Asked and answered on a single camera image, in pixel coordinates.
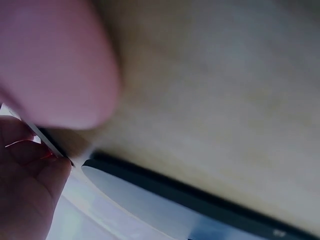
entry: finger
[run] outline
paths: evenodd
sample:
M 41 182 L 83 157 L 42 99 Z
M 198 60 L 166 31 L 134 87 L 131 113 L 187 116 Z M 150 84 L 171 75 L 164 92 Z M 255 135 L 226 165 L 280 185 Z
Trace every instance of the finger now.
M 32 140 L 34 133 L 14 116 L 0 116 L 0 146 L 8 146 L 22 140 Z
M 70 160 L 62 157 L 45 166 L 36 177 L 38 182 L 50 193 L 54 207 L 57 205 L 70 171 Z
M 10 153 L 13 159 L 21 165 L 48 157 L 51 154 L 46 145 L 30 140 L 16 142 L 7 146 L 6 150 Z
M 46 166 L 48 166 L 50 163 L 54 162 L 55 160 L 57 160 L 57 158 L 54 157 L 53 155 L 50 155 L 46 158 L 37 159 L 32 162 L 29 162 L 27 165 L 24 166 L 24 169 L 31 176 L 36 178 Z

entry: blurry finger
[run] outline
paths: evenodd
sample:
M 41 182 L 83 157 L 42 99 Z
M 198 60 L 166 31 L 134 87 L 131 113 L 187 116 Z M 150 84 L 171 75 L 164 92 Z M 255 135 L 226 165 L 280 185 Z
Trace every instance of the blurry finger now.
M 0 116 L 0 145 L 8 146 L 22 140 L 32 140 L 34 133 L 14 116 Z
M 66 181 L 70 175 L 71 162 L 69 159 L 62 157 L 49 163 L 38 174 L 36 179 L 48 190 L 52 197 L 54 206 L 61 196 Z
M 56 157 L 50 155 L 46 158 L 37 159 L 32 162 L 29 162 L 27 165 L 25 165 L 24 169 L 33 177 L 37 177 L 38 174 L 50 163 L 57 160 Z
M 16 142 L 15 144 L 7 146 L 6 150 L 14 160 L 21 165 L 48 157 L 51 154 L 46 145 L 30 140 Z

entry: wooden surface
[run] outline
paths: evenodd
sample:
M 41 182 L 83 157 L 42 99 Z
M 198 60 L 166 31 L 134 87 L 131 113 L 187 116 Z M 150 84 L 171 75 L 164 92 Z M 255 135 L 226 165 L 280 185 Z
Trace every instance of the wooden surface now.
M 123 93 L 50 133 L 320 236 L 320 27 L 312 1 L 101 0 Z

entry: hand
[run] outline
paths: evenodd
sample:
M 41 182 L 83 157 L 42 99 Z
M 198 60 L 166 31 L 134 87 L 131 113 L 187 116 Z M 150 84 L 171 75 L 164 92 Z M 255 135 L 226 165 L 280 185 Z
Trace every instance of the hand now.
M 71 171 L 66 158 L 31 141 L 22 121 L 0 117 L 0 239 L 45 240 Z

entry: light wood table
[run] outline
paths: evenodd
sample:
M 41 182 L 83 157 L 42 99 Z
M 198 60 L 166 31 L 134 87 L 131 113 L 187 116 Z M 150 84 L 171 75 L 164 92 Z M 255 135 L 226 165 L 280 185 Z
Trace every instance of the light wood table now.
M 75 171 L 102 150 L 320 236 L 313 3 L 98 4 L 119 54 L 123 92 L 101 127 L 49 131 Z

